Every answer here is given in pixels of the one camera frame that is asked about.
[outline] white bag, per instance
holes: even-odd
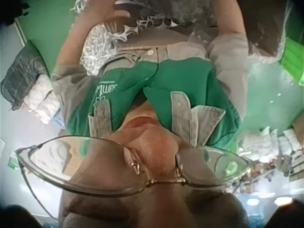
[[[23,102],[30,110],[36,110],[51,90],[53,87],[48,76],[40,75]]]

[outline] eyeglasses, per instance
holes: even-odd
[[[174,173],[169,178],[155,179],[135,149],[82,136],[58,137],[18,149],[16,154],[25,182],[36,199],[25,175],[27,170],[72,193],[113,198],[140,193],[154,184],[218,187],[243,176],[250,168],[248,160],[228,151],[184,146],[175,156]]]

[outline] shirt button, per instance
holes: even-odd
[[[147,52],[147,54],[149,55],[149,56],[151,56],[151,55],[153,55],[154,54],[154,50],[149,50],[148,52]]]

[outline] hand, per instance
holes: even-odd
[[[125,10],[114,10],[117,0],[88,0],[86,8],[79,20],[87,25],[95,26],[116,18],[129,18],[130,13]]]

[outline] eyebrow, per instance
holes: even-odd
[[[209,208],[215,199],[223,195],[225,193],[217,190],[192,190],[186,197],[186,204],[191,213],[199,214]]]

